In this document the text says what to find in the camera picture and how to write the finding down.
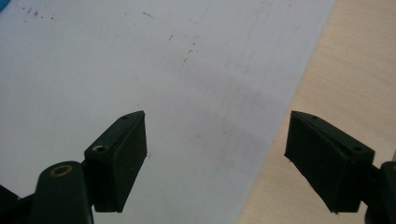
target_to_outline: wood grain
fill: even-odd
[[[338,0],[306,67],[246,205],[248,223],[364,223],[331,214],[284,156],[291,110],[315,114],[376,151],[375,165],[396,149],[396,1]]]

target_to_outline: white surface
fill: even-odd
[[[13,0],[0,13],[0,181],[38,175],[116,118],[151,154],[100,223],[234,223],[332,8],[328,0]]]

